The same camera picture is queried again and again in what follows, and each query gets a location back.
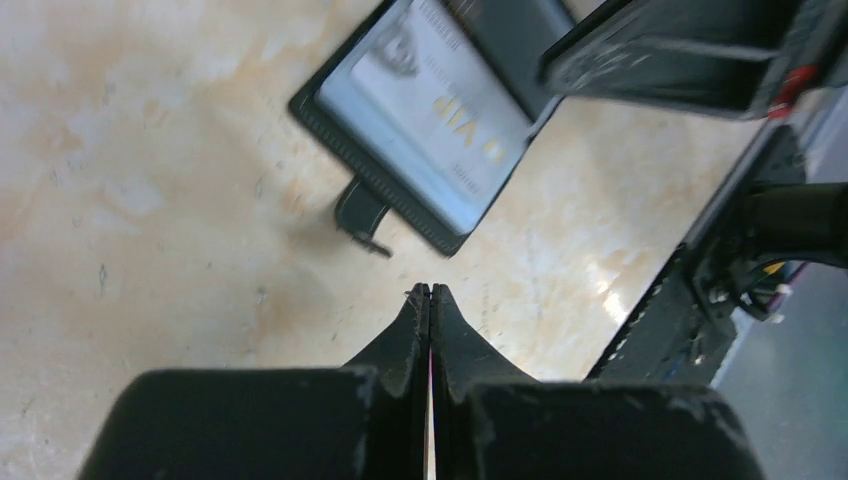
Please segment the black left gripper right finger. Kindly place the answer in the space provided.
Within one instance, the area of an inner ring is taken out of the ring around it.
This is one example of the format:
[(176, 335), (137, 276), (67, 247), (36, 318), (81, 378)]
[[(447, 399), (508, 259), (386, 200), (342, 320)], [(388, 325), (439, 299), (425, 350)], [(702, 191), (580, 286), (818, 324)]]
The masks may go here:
[(464, 319), (450, 289), (430, 300), (440, 479), (760, 479), (725, 400), (694, 385), (542, 382)]

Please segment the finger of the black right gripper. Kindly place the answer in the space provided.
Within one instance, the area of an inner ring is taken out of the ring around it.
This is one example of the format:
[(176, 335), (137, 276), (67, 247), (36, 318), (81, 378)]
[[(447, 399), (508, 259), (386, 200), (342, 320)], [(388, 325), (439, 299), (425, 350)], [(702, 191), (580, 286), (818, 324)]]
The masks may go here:
[(605, 1), (540, 59), (552, 92), (751, 120), (796, 65), (802, 1)]

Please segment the grey credit card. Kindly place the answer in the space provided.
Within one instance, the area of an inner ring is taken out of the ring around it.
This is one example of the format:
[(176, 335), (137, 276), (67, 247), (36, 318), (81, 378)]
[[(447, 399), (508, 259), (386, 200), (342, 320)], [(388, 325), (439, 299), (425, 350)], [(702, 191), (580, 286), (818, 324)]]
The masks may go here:
[(532, 124), (437, 1), (396, 1), (318, 99), (451, 232), (474, 230)]

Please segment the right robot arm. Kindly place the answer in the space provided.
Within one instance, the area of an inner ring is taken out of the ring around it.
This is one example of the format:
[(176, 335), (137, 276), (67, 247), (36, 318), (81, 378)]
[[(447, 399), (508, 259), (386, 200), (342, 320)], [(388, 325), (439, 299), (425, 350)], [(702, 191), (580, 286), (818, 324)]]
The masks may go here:
[[(846, 47), (843, 1), (607, 1), (542, 55), (540, 77), (565, 96), (762, 120), (770, 159), (800, 152), (790, 116), (806, 92), (846, 84)], [(767, 267), (846, 266), (847, 187), (748, 177), (694, 250), (700, 304), (762, 315), (753, 287)]]

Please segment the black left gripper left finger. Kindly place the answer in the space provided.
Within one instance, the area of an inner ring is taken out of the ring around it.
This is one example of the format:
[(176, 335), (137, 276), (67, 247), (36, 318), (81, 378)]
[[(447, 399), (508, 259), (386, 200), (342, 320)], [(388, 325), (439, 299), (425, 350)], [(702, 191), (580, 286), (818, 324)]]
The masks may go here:
[(83, 479), (423, 479), (429, 306), (397, 317), (340, 366), (169, 369), (118, 397)]

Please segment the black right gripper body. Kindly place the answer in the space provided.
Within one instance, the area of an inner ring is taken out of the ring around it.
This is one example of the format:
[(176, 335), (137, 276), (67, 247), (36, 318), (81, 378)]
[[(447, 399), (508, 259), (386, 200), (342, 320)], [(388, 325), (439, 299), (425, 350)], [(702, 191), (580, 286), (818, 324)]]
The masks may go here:
[(847, 2), (823, 1), (803, 49), (790, 62), (768, 119), (788, 119), (809, 92), (847, 86)]

